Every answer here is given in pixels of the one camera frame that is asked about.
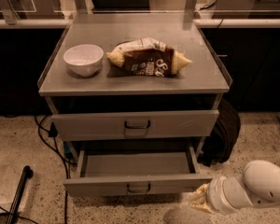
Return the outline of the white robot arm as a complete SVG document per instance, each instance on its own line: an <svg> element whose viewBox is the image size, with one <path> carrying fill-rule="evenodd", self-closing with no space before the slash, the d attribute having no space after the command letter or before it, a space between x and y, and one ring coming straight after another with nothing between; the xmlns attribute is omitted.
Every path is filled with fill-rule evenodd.
<svg viewBox="0 0 280 224"><path fill-rule="evenodd" d="M214 178L189 196L189 205L210 214L229 215L243 208L280 207L280 167L249 162L240 175Z"/></svg>

